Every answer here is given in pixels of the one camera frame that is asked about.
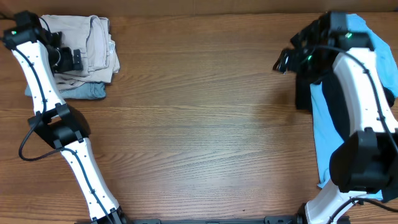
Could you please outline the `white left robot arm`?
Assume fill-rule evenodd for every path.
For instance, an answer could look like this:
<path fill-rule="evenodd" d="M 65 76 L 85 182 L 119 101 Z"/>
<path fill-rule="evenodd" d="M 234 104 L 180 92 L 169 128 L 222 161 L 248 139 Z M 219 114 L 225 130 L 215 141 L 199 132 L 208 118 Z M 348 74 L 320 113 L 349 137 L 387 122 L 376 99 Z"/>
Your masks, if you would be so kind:
<path fill-rule="evenodd" d="M 55 83 L 56 72 L 83 68 L 80 51 L 62 47 L 62 32 L 51 32 L 47 22 L 33 12 L 18 12 L 12 19 L 16 26 L 5 30 L 1 41 L 19 62 L 34 106 L 22 143 L 36 133 L 52 147 L 48 156 L 59 152 L 65 158 L 83 192 L 92 223 L 129 223 L 96 164 L 87 120 L 65 102 Z"/>

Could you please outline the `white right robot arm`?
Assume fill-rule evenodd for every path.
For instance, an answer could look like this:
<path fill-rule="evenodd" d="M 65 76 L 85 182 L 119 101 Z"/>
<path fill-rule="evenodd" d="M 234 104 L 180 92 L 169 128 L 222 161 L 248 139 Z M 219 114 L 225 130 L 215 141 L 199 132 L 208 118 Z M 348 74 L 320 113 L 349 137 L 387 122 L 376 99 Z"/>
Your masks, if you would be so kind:
<path fill-rule="evenodd" d="M 381 193 L 378 207 L 397 198 L 397 120 L 376 70 L 369 34 L 348 28 L 344 12 L 329 11 L 291 38 L 273 69 L 296 74 L 296 105 L 310 84 L 333 78 L 340 98 L 332 120 L 343 143 L 330 157 L 330 179 L 295 215 L 266 223 L 348 223 L 346 211 Z"/>

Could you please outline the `beige cargo shorts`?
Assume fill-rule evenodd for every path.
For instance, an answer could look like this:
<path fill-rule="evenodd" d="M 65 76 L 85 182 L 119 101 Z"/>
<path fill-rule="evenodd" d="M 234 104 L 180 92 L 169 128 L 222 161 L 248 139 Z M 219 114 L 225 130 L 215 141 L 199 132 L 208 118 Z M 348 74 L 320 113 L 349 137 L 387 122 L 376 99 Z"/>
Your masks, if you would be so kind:
<path fill-rule="evenodd" d="M 62 32 L 61 46 L 80 50 L 83 70 L 57 72 L 59 90 L 77 88 L 86 83 L 111 83 L 120 64 L 116 43 L 109 33 L 109 19 L 92 16 L 43 15 L 43 26 L 52 32 Z"/>

